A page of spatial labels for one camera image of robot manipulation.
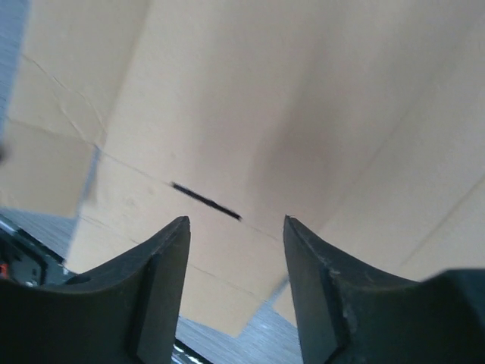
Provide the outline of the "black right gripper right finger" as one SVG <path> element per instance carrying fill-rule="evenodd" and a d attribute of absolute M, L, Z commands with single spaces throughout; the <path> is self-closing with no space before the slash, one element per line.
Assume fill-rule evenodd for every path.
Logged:
<path fill-rule="evenodd" d="M 305 363 L 482 363 L 484 272 L 411 281 L 332 246 L 294 217 L 283 244 Z"/>

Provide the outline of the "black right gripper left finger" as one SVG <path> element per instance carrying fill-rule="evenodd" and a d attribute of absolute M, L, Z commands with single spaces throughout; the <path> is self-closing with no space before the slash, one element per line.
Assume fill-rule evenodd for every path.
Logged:
<path fill-rule="evenodd" d="M 169 363 L 189 245 L 181 216 L 63 284 L 1 279 L 1 361 Z"/>

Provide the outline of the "brown cardboard box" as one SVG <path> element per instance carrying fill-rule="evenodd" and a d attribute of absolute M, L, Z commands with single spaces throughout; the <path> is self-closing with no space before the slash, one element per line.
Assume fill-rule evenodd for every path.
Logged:
<path fill-rule="evenodd" d="M 1 211 L 86 271 L 179 215 L 238 336 L 283 220 L 385 271 L 484 264 L 482 1 L 26 1 Z"/>

